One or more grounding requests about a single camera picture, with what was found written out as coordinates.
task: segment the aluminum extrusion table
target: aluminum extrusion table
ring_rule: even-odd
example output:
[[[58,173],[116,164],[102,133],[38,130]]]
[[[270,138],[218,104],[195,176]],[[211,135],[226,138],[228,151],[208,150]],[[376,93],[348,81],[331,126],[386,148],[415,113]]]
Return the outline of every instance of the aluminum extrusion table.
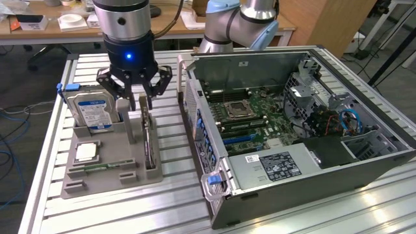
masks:
[[[416,126],[364,81],[324,49],[315,48],[362,92],[416,137]],[[178,70],[178,55],[191,51],[156,52],[160,65]],[[96,83],[99,68],[110,65],[107,54],[70,55],[63,79],[67,83]],[[322,69],[323,81],[336,93],[343,85]],[[222,230],[210,227],[210,216],[191,158],[176,99],[176,76],[166,94],[154,101],[158,119],[164,180],[154,185],[88,195],[59,197],[63,185],[74,118],[56,98],[50,128],[26,206],[20,234],[26,233],[416,233],[415,160],[387,172],[368,186],[339,194]],[[140,111],[131,114],[139,117]]]

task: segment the red wire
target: red wire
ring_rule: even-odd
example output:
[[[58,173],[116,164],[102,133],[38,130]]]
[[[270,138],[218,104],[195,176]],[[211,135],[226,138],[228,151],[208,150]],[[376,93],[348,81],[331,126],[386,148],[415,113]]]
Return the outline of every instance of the red wire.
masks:
[[[336,117],[336,116],[330,116],[330,119],[328,119],[328,123],[327,123],[327,130],[326,130],[326,135],[328,134],[328,127],[330,127],[330,122],[331,122],[331,119]]]

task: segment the blue hard drive label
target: blue hard drive label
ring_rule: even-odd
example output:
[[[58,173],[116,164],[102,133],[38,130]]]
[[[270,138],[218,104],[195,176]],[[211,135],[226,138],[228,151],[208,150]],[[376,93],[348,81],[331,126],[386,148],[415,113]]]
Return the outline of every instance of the blue hard drive label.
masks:
[[[111,115],[106,111],[107,103],[104,100],[80,101],[78,106],[90,129],[100,130],[112,126]]]
[[[299,167],[288,152],[260,157],[260,162],[271,181],[302,175]]]

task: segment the wooden desk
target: wooden desk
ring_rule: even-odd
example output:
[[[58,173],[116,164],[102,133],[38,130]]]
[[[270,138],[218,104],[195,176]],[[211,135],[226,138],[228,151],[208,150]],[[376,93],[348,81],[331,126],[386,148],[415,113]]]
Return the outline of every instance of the wooden desk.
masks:
[[[154,3],[154,5],[162,8],[162,15],[152,19],[152,31],[158,33],[172,21],[178,11],[178,6],[171,3]],[[70,7],[48,7],[39,1],[32,1],[30,7],[34,13],[47,15],[48,18],[52,18],[46,31],[23,31],[22,29],[18,29],[11,32],[8,19],[0,23],[0,45],[59,44],[103,41],[103,33],[99,28],[90,28],[64,33],[60,32],[56,19],[60,16],[60,11],[70,10]],[[283,16],[279,16],[279,23],[279,32],[276,34],[278,36],[282,36],[279,45],[287,46],[292,31],[296,30],[296,27]],[[188,39],[203,37],[204,30],[188,30],[180,18],[171,31],[160,39]]]

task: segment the robotic arm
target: robotic arm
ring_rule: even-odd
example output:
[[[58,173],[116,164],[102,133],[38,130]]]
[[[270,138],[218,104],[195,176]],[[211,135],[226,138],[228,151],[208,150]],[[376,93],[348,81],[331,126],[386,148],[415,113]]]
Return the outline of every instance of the robotic arm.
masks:
[[[180,16],[183,0],[172,23],[156,35],[151,31],[150,0],[94,0],[96,15],[104,32],[104,44],[110,57],[110,68],[100,69],[99,84],[115,98],[136,103],[131,91],[134,84],[142,84],[152,109],[152,99],[163,95],[172,79],[172,68],[159,66],[154,55],[154,39],[162,37],[174,27]],[[279,0],[210,0],[207,27],[200,53],[230,52],[232,41],[254,50],[263,50],[278,31]],[[160,74],[159,82],[151,80]],[[124,87],[116,83],[116,77]]]
[[[234,41],[264,50],[278,32],[279,0],[210,0],[199,53],[232,52]]]
[[[152,98],[163,95],[172,78],[172,68],[159,66],[155,60],[154,39],[162,37],[175,25],[183,0],[175,20],[156,35],[151,31],[150,0],[94,0],[94,5],[111,63],[110,68],[99,71],[98,82],[115,98],[130,100],[134,111],[136,103],[131,86],[142,84],[152,109]],[[151,80],[156,73],[160,74],[160,80],[152,86]],[[112,76],[124,83],[124,87]]]

